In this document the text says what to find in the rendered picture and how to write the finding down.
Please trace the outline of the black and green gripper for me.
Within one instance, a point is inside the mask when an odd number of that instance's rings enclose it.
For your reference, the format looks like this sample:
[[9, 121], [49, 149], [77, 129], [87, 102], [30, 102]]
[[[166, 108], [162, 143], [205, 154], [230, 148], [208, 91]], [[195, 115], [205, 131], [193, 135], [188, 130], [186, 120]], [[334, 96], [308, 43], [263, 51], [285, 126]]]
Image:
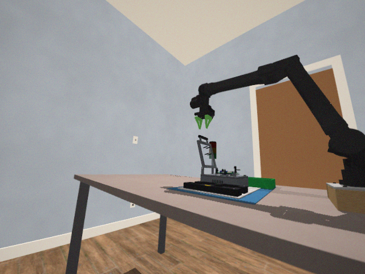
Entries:
[[[206, 103], [200, 104], [200, 111], [199, 112], [195, 112], [195, 120], [198, 124], [198, 128], [201, 129], [201, 125], [202, 125], [202, 120], [205, 119], [205, 127], [208, 128], [210, 122], [212, 121], [212, 117], [211, 115], [213, 115], [213, 113], [211, 111], [208, 110], [208, 105]], [[197, 116], [196, 116], [197, 115]], [[209, 120], [209, 121], [208, 121]], [[200, 124], [199, 124], [200, 122]], [[208, 124], [207, 124], [208, 122]]]

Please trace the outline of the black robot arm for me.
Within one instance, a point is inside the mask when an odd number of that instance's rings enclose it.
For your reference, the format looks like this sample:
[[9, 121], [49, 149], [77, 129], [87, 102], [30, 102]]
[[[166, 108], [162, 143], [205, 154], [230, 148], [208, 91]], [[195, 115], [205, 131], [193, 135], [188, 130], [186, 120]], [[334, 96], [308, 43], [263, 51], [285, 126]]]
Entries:
[[343, 159], [343, 180], [339, 184], [350, 187], [365, 187], [365, 134], [349, 128], [311, 76], [304, 69], [298, 55], [259, 66], [257, 71], [226, 80], [204, 83], [198, 94], [191, 99], [192, 109], [200, 104], [209, 104], [210, 96], [237, 88], [277, 83], [288, 77], [315, 116], [322, 130], [330, 137], [328, 151]]

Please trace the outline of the green bin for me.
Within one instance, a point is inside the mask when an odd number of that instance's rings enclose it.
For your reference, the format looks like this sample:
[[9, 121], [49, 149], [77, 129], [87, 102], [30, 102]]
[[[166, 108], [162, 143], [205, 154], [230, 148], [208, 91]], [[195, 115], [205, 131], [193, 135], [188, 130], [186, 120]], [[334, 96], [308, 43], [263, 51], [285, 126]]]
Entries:
[[248, 182], [249, 182], [249, 187], [257, 187], [270, 190], [275, 188], [275, 179], [248, 177]]

